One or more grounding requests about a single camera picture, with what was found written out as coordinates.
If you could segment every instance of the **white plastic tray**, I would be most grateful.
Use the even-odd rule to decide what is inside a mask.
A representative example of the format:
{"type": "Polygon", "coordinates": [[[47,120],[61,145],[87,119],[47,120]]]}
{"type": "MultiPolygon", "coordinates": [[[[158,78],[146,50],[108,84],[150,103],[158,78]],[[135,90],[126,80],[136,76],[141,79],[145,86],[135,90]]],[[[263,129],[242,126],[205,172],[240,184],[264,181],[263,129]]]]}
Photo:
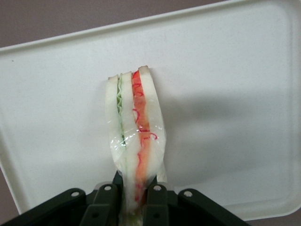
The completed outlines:
{"type": "Polygon", "coordinates": [[[226,1],[0,49],[0,160],[22,213],[115,168],[107,77],[152,68],[166,170],[244,220],[301,205],[301,4],[226,1]]]}

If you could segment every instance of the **plastic wrap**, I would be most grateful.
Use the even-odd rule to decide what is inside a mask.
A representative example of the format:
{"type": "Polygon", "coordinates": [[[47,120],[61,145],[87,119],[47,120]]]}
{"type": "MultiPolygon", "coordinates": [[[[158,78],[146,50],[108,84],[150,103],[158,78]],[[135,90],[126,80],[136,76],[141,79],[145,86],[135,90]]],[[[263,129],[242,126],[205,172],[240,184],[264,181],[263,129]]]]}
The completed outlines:
{"type": "Polygon", "coordinates": [[[166,134],[149,68],[109,78],[105,98],[110,149],[124,181],[123,215],[138,222],[148,183],[165,171],[166,134]]]}

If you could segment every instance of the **black plastic mount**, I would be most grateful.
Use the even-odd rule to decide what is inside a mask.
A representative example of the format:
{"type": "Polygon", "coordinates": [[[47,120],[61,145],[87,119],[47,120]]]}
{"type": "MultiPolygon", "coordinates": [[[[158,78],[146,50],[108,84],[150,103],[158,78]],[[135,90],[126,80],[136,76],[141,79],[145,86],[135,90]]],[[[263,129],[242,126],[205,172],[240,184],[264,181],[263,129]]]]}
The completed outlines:
{"type": "MultiPolygon", "coordinates": [[[[73,188],[12,219],[2,226],[117,226],[123,180],[86,195],[73,188]]],[[[147,189],[143,226],[248,226],[246,222],[194,189],[178,195],[155,178],[147,189]]]]}

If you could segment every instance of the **bolt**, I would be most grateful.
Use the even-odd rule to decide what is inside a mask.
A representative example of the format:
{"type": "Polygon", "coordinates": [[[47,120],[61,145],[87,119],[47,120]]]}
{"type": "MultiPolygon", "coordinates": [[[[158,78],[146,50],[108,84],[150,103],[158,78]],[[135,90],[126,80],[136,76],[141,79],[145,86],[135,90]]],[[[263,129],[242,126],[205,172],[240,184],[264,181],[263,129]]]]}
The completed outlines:
{"type": "Polygon", "coordinates": [[[72,196],[72,197],[76,197],[76,196],[78,196],[78,195],[79,195],[79,192],[72,192],[72,193],[71,193],[71,196],[72,196]]]}
{"type": "Polygon", "coordinates": [[[155,191],[161,191],[161,189],[162,189],[162,188],[161,188],[161,186],[159,186],[159,185],[154,186],[154,190],[155,190],[155,191]]]}
{"type": "Polygon", "coordinates": [[[111,186],[106,186],[106,187],[104,187],[104,189],[105,189],[105,191],[109,191],[109,190],[112,189],[112,187],[111,186]]]}
{"type": "Polygon", "coordinates": [[[191,196],[192,196],[192,193],[191,193],[190,191],[186,191],[186,192],[184,192],[184,195],[185,195],[186,197],[191,197],[191,196]]]}

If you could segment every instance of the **tabletop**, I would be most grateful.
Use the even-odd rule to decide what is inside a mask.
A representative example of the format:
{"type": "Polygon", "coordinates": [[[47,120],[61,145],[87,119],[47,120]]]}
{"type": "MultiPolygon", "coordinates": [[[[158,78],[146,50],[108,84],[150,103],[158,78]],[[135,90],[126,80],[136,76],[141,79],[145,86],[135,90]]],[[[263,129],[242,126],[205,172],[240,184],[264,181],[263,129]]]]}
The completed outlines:
{"type": "MultiPolygon", "coordinates": [[[[219,1],[223,0],[1,0],[0,47],[219,1]]],[[[16,206],[0,171],[0,224],[17,215],[16,206]]],[[[300,222],[301,210],[284,217],[248,223],[252,226],[296,226],[300,222]]]]}

